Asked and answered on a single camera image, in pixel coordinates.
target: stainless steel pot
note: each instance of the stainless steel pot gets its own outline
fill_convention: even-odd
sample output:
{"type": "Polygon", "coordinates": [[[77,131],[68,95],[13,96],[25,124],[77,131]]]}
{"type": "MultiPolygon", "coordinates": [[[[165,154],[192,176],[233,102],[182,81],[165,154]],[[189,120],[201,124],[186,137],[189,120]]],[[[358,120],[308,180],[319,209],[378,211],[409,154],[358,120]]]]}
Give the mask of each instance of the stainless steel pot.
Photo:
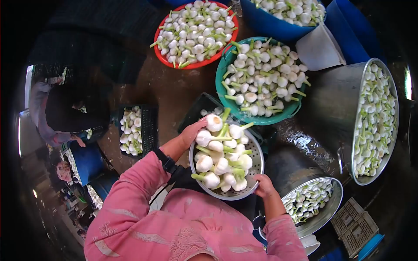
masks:
{"type": "Polygon", "coordinates": [[[390,76],[390,92],[396,99],[396,129],[392,133],[392,137],[396,140],[399,123],[398,94],[389,69],[377,58],[372,58],[363,63],[334,68],[321,74],[312,83],[309,99],[306,99],[303,105],[306,119],[311,122],[315,132],[315,138],[338,159],[340,173],[342,174],[344,166],[347,167],[354,181],[361,186],[372,183],[381,174],[395,147],[395,142],[389,144],[389,155],[382,158],[382,163],[376,170],[375,176],[360,176],[356,179],[352,165],[355,123],[358,120],[357,108],[359,106],[360,89],[367,66],[371,63],[376,63],[382,68],[383,73],[390,76]]]}
{"type": "Polygon", "coordinates": [[[329,177],[313,160],[302,154],[294,146],[277,146],[269,153],[265,162],[265,174],[270,177],[274,188],[281,198],[313,181],[324,178],[332,180],[333,192],[325,207],[319,214],[309,218],[306,223],[296,225],[299,238],[311,235],[323,227],[337,212],[343,196],[342,184],[333,177],[329,177]]]}

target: blue container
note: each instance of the blue container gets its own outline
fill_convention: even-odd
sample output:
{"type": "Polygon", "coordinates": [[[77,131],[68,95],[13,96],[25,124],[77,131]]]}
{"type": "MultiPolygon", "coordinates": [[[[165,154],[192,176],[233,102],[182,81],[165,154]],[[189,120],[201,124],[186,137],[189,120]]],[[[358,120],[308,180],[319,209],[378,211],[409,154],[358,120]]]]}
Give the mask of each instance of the blue container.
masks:
{"type": "Polygon", "coordinates": [[[338,42],[347,64],[365,62],[374,57],[387,63],[376,32],[352,3],[333,0],[326,13],[325,25],[338,42]]]}
{"type": "Polygon", "coordinates": [[[86,144],[84,148],[80,147],[77,142],[71,142],[69,147],[74,156],[82,185],[88,184],[102,173],[104,168],[102,154],[96,142],[86,144]]]}
{"type": "Polygon", "coordinates": [[[360,250],[359,252],[359,261],[365,259],[382,241],[385,235],[377,234],[360,250]]]}
{"type": "Polygon", "coordinates": [[[300,38],[316,28],[316,26],[291,25],[288,22],[277,19],[261,8],[256,8],[250,0],[241,0],[241,7],[245,23],[256,35],[273,37],[273,39],[286,44],[296,43],[300,38]]]}
{"type": "MultiPolygon", "coordinates": [[[[230,0],[218,0],[216,2],[227,5],[227,3],[229,3],[230,0]]],[[[188,3],[193,3],[194,1],[190,1],[190,0],[166,0],[167,3],[169,3],[173,8],[177,8],[181,5],[185,5],[188,3]]]]}
{"type": "Polygon", "coordinates": [[[94,188],[99,197],[104,201],[110,192],[113,184],[119,179],[114,172],[103,174],[89,183],[94,188]]]}

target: wet floor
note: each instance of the wet floor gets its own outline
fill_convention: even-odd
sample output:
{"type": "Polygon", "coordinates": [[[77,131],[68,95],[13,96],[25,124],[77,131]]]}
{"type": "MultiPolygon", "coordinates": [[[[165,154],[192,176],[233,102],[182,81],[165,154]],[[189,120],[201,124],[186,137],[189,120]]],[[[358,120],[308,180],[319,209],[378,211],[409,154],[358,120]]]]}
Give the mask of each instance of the wet floor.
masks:
{"type": "MultiPolygon", "coordinates": [[[[239,1],[233,2],[232,5],[238,13],[240,26],[237,41],[256,36],[244,25],[239,1]]],[[[214,84],[217,65],[218,61],[215,61],[193,70],[177,70],[163,65],[157,59],[154,50],[150,49],[136,84],[113,86],[113,93],[110,97],[111,107],[117,108],[119,104],[157,104],[159,106],[158,136],[159,144],[162,145],[177,136],[179,124],[202,92],[217,97],[214,84]]],[[[402,65],[390,68],[399,72],[399,83],[402,79],[401,67],[402,65]]],[[[350,181],[347,170],[344,169],[344,174],[340,175],[338,162],[310,135],[309,128],[303,124],[303,120],[298,115],[272,126],[278,130],[277,142],[298,147],[324,172],[338,178],[343,184],[350,181]]],[[[115,125],[109,128],[99,141],[99,145],[119,174],[136,162],[130,157],[121,155],[118,129],[115,125]]],[[[184,153],[179,164],[188,165],[187,154],[188,152],[184,153]]]]}

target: black wristwatch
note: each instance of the black wristwatch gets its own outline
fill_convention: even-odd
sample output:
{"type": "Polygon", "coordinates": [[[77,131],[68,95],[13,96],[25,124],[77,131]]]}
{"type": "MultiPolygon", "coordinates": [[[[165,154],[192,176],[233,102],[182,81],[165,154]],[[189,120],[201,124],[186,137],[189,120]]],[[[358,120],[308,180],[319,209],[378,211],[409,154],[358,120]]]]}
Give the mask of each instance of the black wristwatch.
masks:
{"type": "Polygon", "coordinates": [[[169,156],[166,156],[158,148],[154,150],[154,153],[157,155],[158,159],[161,160],[161,163],[163,164],[163,169],[166,172],[173,174],[174,171],[177,168],[176,163],[174,162],[174,160],[172,158],[170,158],[169,156]]]}
{"type": "Polygon", "coordinates": [[[155,149],[154,153],[157,155],[158,159],[161,160],[163,169],[166,172],[171,173],[171,178],[168,180],[167,184],[173,184],[181,174],[185,173],[186,169],[183,166],[177,166],[176,162],[169,156],[166,156],[160,149],[155,149]]]}

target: aluminum colander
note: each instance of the aluminum colander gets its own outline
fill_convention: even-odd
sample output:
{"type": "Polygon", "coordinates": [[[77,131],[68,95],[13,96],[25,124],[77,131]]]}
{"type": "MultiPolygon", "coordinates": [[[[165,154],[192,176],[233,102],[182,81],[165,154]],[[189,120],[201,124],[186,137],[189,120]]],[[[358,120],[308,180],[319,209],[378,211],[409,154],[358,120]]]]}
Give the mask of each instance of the aluminum colander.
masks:
{"type": "MultiPolygon", "coordinates": [[[[227,121],[227,123],[239,125],[239,123],[232,122],[232,121],[227,121]]],[[[214,196],[215,198],[218,198],[221,200],[231,200],[231,201],[239,200],[252,194],[254,190],[258,187],[258,181],[255,181],[252,177],[258,173],[264,174],[263,152],[261,151],[260,144],[258,144],[256,138],[248,130],[244,130],[244,134],[249,139],[248,144],[245,145],[245,149],[252,150],[252,154],[249,155],[252,158],[252,167],[249,169],[248,175],[245,177],[248,183],[247,187],[238,192],[233,190],[232,188],[227,192],[223,192],[220,188],[216,190],[208,189],[203,185],[202,181],[196,180],[199,186],[204,191],[206,191],[209,195],[214,196]]],[[[199,150],[196,149],[195,146],[196,146],[196,142],[193,141],[193,143],[190,145],[190,150],[189,150],[189,163],[190,163],[191,171],[197,174],[194,156],[199,150]]]]}

